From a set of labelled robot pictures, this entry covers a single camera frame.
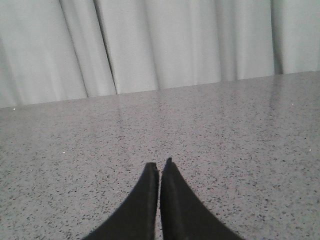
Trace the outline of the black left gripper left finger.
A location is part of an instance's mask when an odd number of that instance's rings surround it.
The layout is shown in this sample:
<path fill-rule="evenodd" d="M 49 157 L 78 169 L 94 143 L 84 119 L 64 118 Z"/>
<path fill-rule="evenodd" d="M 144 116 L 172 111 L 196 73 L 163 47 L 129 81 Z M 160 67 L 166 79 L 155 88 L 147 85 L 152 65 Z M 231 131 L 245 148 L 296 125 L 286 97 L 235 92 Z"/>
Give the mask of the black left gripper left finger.
<path fill-rule="evenodd" d="M 85 240 L 153 240 L 159 192 L 159 172 L 154 162 L 143 172 L 123 203 Z"/>

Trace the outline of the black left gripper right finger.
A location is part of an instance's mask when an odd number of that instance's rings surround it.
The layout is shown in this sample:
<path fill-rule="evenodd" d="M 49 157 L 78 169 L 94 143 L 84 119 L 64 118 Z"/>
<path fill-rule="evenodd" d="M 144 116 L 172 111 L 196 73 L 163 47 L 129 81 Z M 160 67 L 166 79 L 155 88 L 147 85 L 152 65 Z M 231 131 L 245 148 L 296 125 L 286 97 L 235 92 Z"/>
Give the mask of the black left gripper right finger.
<path fill-rule="evenodd" d="M 165 240 L 240 240 L 198 199 L 169 157 L 162 171 L 160 214 Z"/>

